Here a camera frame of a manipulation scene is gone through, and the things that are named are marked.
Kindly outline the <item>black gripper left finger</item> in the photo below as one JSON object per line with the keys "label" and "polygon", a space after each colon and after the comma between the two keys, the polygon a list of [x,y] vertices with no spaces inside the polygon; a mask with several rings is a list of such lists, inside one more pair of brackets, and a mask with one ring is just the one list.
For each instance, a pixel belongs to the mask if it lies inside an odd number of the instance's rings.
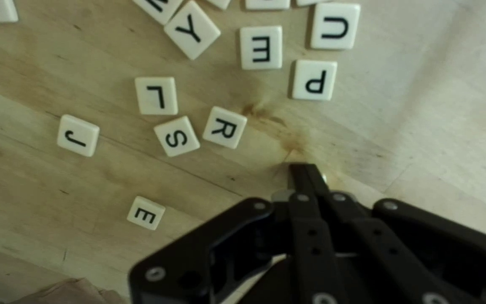
{"label": "black gripper left finger", "polygon": [[328,225],[320,203],[328,195],[313,164],[290,164],[293,193],[288,200],[298,304],[345,304]]}

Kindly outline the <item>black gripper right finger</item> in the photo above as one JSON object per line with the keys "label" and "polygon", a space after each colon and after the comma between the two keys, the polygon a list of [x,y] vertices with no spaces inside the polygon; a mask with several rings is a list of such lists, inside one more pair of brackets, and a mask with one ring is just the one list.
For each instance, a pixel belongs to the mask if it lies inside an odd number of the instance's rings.
{"label": "black gripper right finger", "polygon": [[371,210],[339,191],[323,201],[376,269],[386,303],[486,304],[486,233],[391,198]]}

